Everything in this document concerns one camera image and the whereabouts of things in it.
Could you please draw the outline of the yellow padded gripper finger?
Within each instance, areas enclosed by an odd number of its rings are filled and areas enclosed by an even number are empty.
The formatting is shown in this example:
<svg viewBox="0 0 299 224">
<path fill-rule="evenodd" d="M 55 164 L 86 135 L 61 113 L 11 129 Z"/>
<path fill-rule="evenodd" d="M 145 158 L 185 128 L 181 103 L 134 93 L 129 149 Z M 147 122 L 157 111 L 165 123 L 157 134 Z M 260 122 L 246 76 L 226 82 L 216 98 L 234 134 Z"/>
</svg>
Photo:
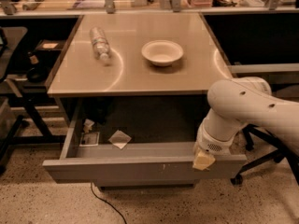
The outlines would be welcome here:
<svg viewBox="0 0 299 224">
<path fill-rule="evenodd" d="M 198 150 L 195 153 L 192 167 L 194 169 L 204 171 L 215 162 L 215 157 L 204 150 Z"/>
</svg>

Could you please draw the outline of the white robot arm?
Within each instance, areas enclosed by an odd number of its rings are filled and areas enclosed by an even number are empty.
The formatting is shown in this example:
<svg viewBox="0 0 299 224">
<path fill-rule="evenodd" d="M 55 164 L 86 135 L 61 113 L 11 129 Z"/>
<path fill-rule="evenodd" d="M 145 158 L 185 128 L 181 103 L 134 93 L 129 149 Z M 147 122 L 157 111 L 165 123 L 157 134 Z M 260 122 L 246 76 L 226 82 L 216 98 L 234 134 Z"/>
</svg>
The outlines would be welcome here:
<svg viewBox="0 0 299 224">
<path fill-rule="evenodd" d="M 227 155 L 235 135 L 252 124 L 274 134 L 299 154 L 299 103 L 278 99 L 259 77 L 223 79 L 207 92 L 210 109 L 199 126 L 192 167 L 205 170 Z"/>
</svg>

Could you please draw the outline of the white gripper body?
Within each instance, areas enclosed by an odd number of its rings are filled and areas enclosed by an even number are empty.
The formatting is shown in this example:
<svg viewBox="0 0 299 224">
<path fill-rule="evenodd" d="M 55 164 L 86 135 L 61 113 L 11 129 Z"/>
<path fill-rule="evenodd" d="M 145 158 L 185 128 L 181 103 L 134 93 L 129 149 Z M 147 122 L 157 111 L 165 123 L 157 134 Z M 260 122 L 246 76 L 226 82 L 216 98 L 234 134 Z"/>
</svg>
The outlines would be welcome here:
<svg viewBox="0 0 299 224">
<path fill-rule="evenodd" d="M 220 141 L 212 137 L 203 126 L 200 126 L 195 141 L 195 151 L 202 150 L 211 155 L 229 155 L 233 139 Z"/>
</svg>

